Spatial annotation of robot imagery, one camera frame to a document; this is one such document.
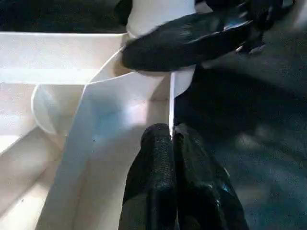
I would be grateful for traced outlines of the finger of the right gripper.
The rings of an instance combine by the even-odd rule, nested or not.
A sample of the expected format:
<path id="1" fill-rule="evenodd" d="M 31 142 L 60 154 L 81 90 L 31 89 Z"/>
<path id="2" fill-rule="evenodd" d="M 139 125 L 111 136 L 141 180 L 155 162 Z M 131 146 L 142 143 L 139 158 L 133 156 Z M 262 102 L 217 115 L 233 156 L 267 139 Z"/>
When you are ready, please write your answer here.
<path id="1" fill-rule="evenodd" d="M 127 43 L 121 61 L 133 70 L 174 71 L 234 51 L 247 41 L 250 28 L 239 10 L 183 16 Z"/>

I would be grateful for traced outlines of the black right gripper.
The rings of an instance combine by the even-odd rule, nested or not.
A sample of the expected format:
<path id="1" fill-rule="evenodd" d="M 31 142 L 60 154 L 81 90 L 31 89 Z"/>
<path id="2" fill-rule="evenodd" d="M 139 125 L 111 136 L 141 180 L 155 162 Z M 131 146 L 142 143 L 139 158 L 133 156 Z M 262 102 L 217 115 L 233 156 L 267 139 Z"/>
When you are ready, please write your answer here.
<path id="1" fill-rule="evenodd" d="M 238 7 L 252 21 L 249 38 L 237 49 L 238 53 L 251 54 L 264 46 L 263 35 L 274 23 L 289 12 L 288 0 L 212 0 L 211 9 L 226 10 Z"/>

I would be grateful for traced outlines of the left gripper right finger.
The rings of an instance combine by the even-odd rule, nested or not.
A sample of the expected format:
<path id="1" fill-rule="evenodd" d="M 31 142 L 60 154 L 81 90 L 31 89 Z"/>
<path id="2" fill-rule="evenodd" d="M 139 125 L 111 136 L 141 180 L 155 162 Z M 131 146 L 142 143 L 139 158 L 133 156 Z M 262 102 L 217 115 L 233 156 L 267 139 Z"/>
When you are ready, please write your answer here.
<path id="1" fill-rule="evenodd" d="M 177 209 L 181 230 L 247 230 L 229 175 L 186 124 L 174 129 Z"/>

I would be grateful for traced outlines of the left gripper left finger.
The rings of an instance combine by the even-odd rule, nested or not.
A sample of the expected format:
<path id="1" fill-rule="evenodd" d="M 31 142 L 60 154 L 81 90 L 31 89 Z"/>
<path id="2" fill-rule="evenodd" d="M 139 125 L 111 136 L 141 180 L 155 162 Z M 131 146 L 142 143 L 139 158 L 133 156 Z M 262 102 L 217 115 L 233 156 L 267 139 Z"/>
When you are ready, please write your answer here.
<path id="1" fill-rule="evenodd" d="M 125 184 L 120 230 L 173 230 L 177 217 L 177 183 L 170 130 L 149 126 L 142 134 Z"/>

